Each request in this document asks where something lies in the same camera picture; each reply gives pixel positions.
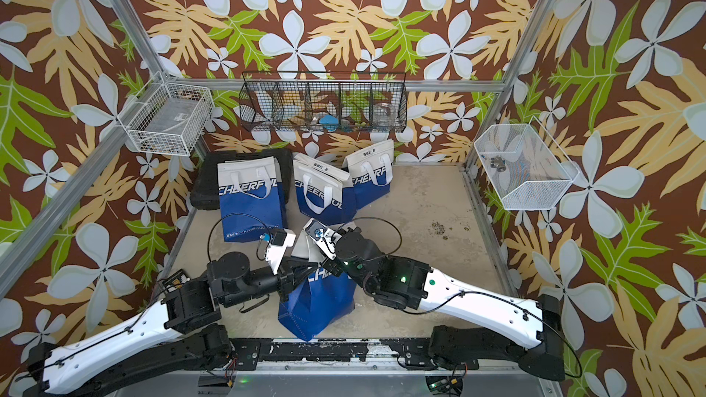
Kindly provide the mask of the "narrow takeout bag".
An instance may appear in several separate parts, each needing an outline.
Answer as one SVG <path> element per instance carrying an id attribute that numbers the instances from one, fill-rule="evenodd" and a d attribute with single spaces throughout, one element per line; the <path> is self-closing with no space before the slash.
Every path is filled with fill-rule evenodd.
<path id="1" fill-rule="evenodd" d="M 349 172 L 306 154 L 294 154 L 293 169 L 302 214 L 325 225 L 353 220 L 357 202 Z"/>

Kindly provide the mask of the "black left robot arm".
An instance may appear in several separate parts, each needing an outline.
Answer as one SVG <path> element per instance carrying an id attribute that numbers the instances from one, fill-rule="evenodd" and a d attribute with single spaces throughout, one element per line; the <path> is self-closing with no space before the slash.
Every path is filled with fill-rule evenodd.
<path id="1" fill-rule="evenodd" d="M 247 255 L 228 253 L 198 278 L 133 318 L 73 345 L 31 349 L 26 396 L 106 396 L 180 369 L 212 369 L 233 356 L 222 309 L 277 293 L 286 297 L 316 264 L 285 257 L 277 270 L 252 269 Z"/>

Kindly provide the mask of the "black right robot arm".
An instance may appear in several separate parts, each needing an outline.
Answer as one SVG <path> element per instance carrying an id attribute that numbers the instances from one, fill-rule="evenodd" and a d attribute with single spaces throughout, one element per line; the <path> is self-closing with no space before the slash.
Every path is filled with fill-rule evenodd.
<path id="1" fill-rule="evenodd" d="M 434 327 L 428 354 L 438 367 L 474 369 L 478 360 L 505 360 L 544 380 L 566 378 L 566 342 L 555 297 L 520 299 L 461 282 L 421 261 L 386 255 L 358 228 L 334 230 L 312 221 L 306 232 L 324 255 L 325 267 L 348 275 L 378 305 L 469 323 L 466 329 Z"/>

